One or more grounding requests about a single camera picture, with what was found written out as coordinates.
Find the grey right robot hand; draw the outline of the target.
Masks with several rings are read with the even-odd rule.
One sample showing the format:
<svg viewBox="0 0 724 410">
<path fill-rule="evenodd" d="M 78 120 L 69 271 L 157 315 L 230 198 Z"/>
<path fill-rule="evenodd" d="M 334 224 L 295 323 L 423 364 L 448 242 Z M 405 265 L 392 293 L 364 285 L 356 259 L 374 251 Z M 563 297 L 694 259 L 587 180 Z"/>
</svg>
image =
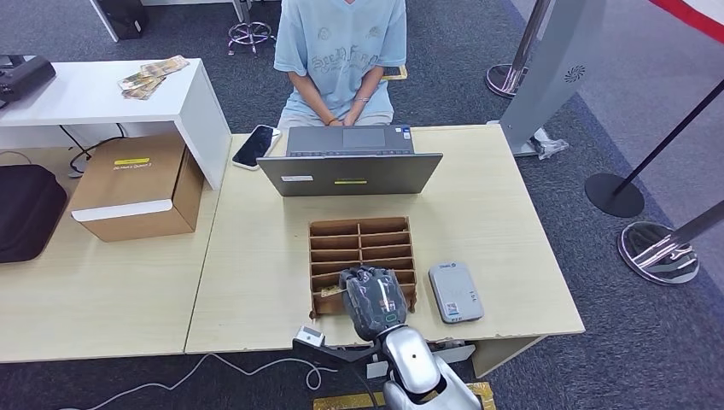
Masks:
<svg viewBox="0 0 724 410">
<path fill-rule="evenodd" d="M 406 323 L 407 301 L 394 270 L 355 266 L 340 273 L 345 311 L 357 335 L 367 342 Z"/>
</svg>

